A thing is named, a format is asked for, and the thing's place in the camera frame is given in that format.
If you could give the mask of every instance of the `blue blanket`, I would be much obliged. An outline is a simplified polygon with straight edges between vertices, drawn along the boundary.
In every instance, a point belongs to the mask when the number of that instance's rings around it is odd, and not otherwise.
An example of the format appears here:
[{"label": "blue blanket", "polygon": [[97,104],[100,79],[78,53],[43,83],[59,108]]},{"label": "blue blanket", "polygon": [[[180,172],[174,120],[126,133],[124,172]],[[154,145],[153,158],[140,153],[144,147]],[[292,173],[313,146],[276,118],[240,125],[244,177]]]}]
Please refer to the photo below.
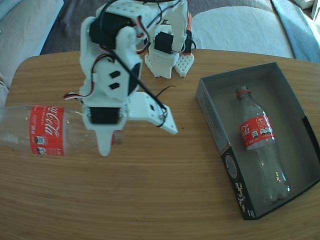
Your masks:
[{"label": "blue blanket", "polygon": [[296,59],[320,63],[320,46],[302,10],[290,0],[272,0]]}]

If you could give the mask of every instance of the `white 3d-printed robot arm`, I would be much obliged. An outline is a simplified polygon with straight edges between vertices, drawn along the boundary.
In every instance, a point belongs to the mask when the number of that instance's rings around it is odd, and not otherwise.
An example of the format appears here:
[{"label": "white 3d-printed robot arm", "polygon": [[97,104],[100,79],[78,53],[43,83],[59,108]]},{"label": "white 3d-printed robot arm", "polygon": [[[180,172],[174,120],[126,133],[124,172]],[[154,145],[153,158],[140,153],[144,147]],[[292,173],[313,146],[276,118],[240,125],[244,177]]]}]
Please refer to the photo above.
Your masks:
[{"label": "white 3d-printed robot arm", "polygon": [[[146,4],[114,0],[100,19],[102,9],[82,23],[80,64],[86,79],[79,94],[70,93],[65,98],[81,100],[83,122],[96,132],[99,152],[107,156],[114,131],[122,130],[127,120],[147,121],[172,134],[178,132],[168,106],[150,93],[137,92],[143,87],[139,82],[143,61],[137,54],[137,43],[150,42],[146,64],[157,77],[170,78],[173,67],[179,70],[181,58],[193,56],[180,56],[186,48],[187,0]],[[103,20],[108,21],[107,26],[99,25]],[[170,53],[158,50],[155,42],[163,20],[171,23],[171,28],[166,25],[166,33],[174,35],[167,46]]]}]

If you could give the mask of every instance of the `wood grain surface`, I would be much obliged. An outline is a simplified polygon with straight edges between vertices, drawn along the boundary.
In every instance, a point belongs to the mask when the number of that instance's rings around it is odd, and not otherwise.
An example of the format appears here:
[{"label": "wood grain surface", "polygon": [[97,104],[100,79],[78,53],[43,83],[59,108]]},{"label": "wood grain surface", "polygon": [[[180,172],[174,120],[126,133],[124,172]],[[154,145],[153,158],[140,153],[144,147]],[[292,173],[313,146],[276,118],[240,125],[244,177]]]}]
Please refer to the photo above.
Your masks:
[{"label": "wood grain surface", "polygon": [[[195,50],[186,78],[142,79],[171,107],[179,134],[129,122],[108,157],[96,149],[38,157],[0,148],[1,240],[305,240],[320,238],[320,187],[256,221],[242,219],[195,98],[200,77],[277,62],[320,136],[320,65],[249,53]],[[63,95],[84,75],[79,53],[33,57],[18,69],[8,106],[79,108]]]}]

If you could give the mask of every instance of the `coca-cola bottle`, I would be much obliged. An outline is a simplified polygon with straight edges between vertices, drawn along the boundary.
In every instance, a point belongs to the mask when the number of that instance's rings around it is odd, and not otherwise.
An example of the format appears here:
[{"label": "coca-cola bottle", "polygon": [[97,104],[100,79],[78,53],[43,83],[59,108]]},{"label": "coca-cola bottle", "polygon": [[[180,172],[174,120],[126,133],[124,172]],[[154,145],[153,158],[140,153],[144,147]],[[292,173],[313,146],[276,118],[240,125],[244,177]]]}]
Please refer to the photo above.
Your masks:
[{"label": "coca-cola bottle", "polygon": [[246,86],[236,90],[241,104],[240,130],[247,151],[254,151],[260,171],[264,199],[275,203],[288,197],[290,186],[280,161],[276,134],[265,110],[251,97]]},{"label": "coca-cola bottle", "polygon": [[[120,144],[121,131],[112,144]],[[82,113],[56,106],[0,107],[0,146],[36,155],[65,156],[97,147],[96,133],[87,130]]]}]

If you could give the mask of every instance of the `open box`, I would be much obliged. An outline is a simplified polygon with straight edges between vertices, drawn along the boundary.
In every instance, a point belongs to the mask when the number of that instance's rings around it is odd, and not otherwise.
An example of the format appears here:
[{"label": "open box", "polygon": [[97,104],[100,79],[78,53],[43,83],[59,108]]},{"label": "open box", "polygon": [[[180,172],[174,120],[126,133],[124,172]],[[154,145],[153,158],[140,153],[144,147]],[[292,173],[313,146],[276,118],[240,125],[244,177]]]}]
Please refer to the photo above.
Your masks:
[{"label": "open box", "polygon": [[[247,86],[272,121],[280,159],[290,185],[286,200],[266,204],[255,155],[240,132],[236,89]],[[243,219],[259,219],[320,181],[320,148],[290,84],[276,63],[203,77],[196,97],[227,169]]]}]

